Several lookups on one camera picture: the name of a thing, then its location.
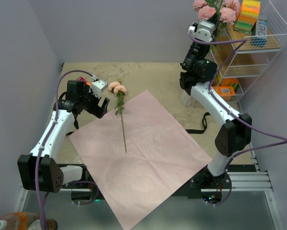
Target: bottle cap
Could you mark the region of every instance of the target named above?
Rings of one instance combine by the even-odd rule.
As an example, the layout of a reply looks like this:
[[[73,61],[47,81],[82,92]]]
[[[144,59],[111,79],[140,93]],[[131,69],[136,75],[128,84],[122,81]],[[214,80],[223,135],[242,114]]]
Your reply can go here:
[[[40,225],[40,220],[34,221],[27,230],[42,230]]]
[[[0,220],[0,230],[3,230],[7,227],[7,221]]]

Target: orange box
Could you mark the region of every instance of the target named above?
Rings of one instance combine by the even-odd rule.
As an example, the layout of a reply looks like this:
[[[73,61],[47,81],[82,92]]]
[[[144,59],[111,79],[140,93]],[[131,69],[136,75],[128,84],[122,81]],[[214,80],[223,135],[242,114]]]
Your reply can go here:
[[[230,101],[231,96],[235,95],[234,88],[232,86],[218,86],[213,88],[225,101]]]
[[[233,86],[235,83],[239,83],[237,78],[225,78],[220,82],[220,86]]]

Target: wooden shelf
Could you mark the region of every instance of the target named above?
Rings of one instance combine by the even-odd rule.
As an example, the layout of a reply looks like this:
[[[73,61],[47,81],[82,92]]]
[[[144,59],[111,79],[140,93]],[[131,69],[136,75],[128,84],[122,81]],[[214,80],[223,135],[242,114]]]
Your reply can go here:
[[[217,41],[228,41],[228,40],[229,38],[227,36],[220,36],[217,38]],[[226,58],[233,52],[233,47],[231,44],[221,45],[218,47],[213,46],[212,50],[215,56],[216,63],[218,66],[220,66],[222,63],[225,62]],[[252,75],[260,75],[260,68],[256,68],[255,66],[256,63],[254,62],[251,54],[238,54],[235,56],[232,63],[231,61],[232,61],[232,58],[221,69],[220,73],[222,74],[222,77],[242,76],[244,74],[242,73],[241,68],[245,70],[245,68],[248,68],[247,66],[251,68]],[[230,66],[229,75],[225,76],[225,72],[229,68],[230,63],[231,63],[231,66]]]
[[[227,33],[228,33],[228,36],[230,37],[231,41],[239,40],[239,39],[243,39],[247,36],[251,36],[251,34],[243,34],[241,32],[235,31],[233,29],[233,26],[227,27]],[[268,30],[268,34],[271,36],[268,36],[267,42],[264,45],[264,47],[258,47],[258,46],[251,45],[251,38],[249,38],[248,41],[241,48],[239,48],[238,52],[247,52],[247,51],[260,52],[260,51],[265,51],[265,50],[279,50],[279,49],[281,49],[281,46],[278,43],[278,41],[276,40],[275,35],[272,36],[273,34],[271,33],[270,30]],[[239,46],[239,44],[240,43],[234,43],[233,44],[234,48]]]

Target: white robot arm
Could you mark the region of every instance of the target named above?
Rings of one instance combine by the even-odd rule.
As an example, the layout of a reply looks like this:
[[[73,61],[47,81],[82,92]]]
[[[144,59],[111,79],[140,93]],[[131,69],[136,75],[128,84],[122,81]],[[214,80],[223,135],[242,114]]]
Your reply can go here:
[[[207,22],[202,21],[199,24],[193,24],[188,32],[192,33],[196,40],[211,42],[212,36],[217,30],[217,22],[217,15],[215,14]],[[207,177],[213,180],[213,178],[224,175],[232,156],[244,149],[251,140],[251,129],[237,121],[232,114],[248,124],[251,124],[252,120],[248,114],[241,115],[234,110],[210,87],[210,82],[213,81],[218,66],[216,63],[205,59],[209,50],[209,45],[192,43],[183,63],[181,63],[182,69],[186,72],[182,72],[180,75],[180,86],[185,90],[182,102],[186,102],[190,97],[198,100],[221,126],[215,140],[216,156],[205,170],[205,173],[210,174]],[[230,114],[212,97],[211,93],[229,108]]]
[[[108,98],[105,98],[101,107],[98,106],[101,92],[107,85],[105,81],[98,79],[95,79],[91,86],[83,81],[68,81],[67,91],[63,94],[65,99],[62,99],[61,96],[58,100],[59,110],[52,113],[50,123],[41,139],[29,155],[21,155],[18,159],[18,168],[25,189],[36,189],[34,168],[40,149],[42,149],[39,163],[40,191],[58,192],[64,184],[82,179],[83,168],[81,166],[67,165],[59,167],[55,160],[66,134],[70,127],[77,123],[76,118],[82,110],[86,110],[98,118],[102,118],[107,113]],[[46,138],[53,123],[55,123],[55,126]]]

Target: floor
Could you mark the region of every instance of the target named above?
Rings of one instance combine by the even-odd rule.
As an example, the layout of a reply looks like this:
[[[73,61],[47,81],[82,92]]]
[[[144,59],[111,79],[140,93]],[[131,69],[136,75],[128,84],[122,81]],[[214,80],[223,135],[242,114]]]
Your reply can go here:
[[[204,113],[207,112],[206,109],[198,102],[195,102],[191,107],[185,107],[180,102],[183,90],[179,86],[179,74],[181,72],[179,63],[69,62],[64,64],[61,73],[64,74],[74,69],[93,73],[108,83],[121,78],[123,85],[128,89],[125,101],[148,90],[184,128],[202,129],[201,120]],[[61,82],[59,94],[66,90],[68,80],[75,80],[80,76],[89,80],[85,74],[72,73]],[[105,97],[115,100],[114,95],[107,90],[103,93],[103,98]],[[114,103],[110,103],[108,110],[111,111],[114,107]],[[96,118],[93,115],[84,111],[78,117],[79,126],[88,124],[94,119]],[[214,139],[218,134],[219,126],[211,116],[207,117],[207,123],[208,129],[204,134],[192,134],[191,136],[213,157],[216,153]],[[65,138],[60,149],[57,163],[82,163],[68,137]],[[233,164],[252,164],[250,154],[245,153],[239,156],[233,161]]]

